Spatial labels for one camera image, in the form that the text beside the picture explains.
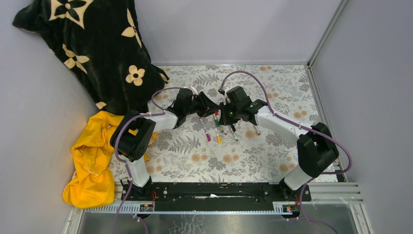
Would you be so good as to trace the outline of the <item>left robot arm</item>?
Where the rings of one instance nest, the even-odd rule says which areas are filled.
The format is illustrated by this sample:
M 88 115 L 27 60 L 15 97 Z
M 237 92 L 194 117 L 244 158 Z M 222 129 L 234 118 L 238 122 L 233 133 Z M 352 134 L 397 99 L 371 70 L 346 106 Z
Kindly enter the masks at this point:
M 220 106 L 209 99 L 204 92 L 193 93 L 191 89 L 179 88 L 172 104 L 154 114 L 129 111 L 113 133 L 110 145 L 116 158 L 126 165 L 128 176 L 134 185 L 132 194 L 139 200 L 146 200 L 151 194 L 150 175 L 144 162 L 152 134 L 162 130 L 180 127 L 188 115 L 208 117 Z

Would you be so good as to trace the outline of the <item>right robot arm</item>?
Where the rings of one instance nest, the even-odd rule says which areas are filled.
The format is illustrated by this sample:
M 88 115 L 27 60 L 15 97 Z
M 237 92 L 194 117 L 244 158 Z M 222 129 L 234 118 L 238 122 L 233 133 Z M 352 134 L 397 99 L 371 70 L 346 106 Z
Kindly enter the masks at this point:
M 331 135 L 325 124 L 293 124 L 291 118 L 271 111 L 267 102 L 252 101 L 240 86 L 226 87 L 219 93 L 224 95 L 220 104 L 221 125 L 235 124 L 239 120 L 250 122 L 281 135 L 297 147 L 298 165 L 280 182 L 279 193 L 284 200 L 293 200 L 304 183 L 321 175 L 338 158 L 336 145 L 325 138 Z

